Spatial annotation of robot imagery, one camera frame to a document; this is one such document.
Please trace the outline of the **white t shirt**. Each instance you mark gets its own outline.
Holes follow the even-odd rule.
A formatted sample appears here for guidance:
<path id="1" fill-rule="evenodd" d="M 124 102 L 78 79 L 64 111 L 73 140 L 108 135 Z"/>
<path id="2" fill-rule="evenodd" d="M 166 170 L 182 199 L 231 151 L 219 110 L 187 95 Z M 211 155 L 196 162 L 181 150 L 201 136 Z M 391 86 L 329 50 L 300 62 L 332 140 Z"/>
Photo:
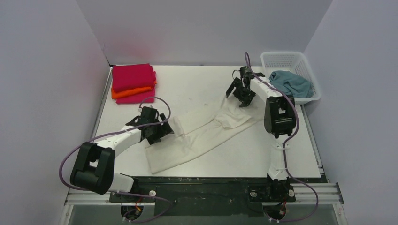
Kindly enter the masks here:
<path id="1" fill-rule="evenodd" d="M 168 120 L 174 133 L 146 147 L 152 174 L 192 161 L 245 131 L 264 118 L 265 102 L 255 97 L 240 107 L 235 97 L 221 96 L 184 115 Z"/>

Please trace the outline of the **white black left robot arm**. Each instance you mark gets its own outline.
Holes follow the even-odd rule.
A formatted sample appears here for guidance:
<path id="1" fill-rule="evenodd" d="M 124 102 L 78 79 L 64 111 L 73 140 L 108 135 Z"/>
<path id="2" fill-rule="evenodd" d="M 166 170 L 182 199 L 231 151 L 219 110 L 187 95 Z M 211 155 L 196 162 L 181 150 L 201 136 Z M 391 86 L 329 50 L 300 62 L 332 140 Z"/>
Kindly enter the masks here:
<path id="1" fill-rule="evenodd" d="M 173 132 L 165 114 L 144 106 L 140 115 L 120 131 L 104 135 L 97 142 L 81 144 L 69 181 L 73 186 L 100 195 L 121 192 L 127 201 L 133 202 L 139 198 L 140 188 L 134 185 L 133 177 L 115 172 L 116 157 L 137 143 L 147 141 L 152 145 Z"/>

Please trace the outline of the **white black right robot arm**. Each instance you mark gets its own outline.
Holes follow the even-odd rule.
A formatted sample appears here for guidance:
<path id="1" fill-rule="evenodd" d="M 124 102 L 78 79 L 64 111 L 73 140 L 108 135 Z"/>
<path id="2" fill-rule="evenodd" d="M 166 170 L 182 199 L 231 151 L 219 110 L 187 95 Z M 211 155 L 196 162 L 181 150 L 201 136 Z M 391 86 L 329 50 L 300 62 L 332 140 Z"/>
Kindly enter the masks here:
<path id="1" fill-rule="evenodd" d="M 248 66 L 241 67 L 240 77 L 235 77 L 226 91 L 226 97 L 233 95 L 240 102 L 240 107 L 248 107 L 255 97 L 259 97 L 265 106 L 260 110 L 264 115 L 264 127 L 270 136 L 270 168 L 268 177 L 271 180 L 288 179 L 284 160 L 284 141 L 288 139 L 296 127 L 294 98 L 285 98 L 265 79 L 262 73 L 253 75 Z"/>

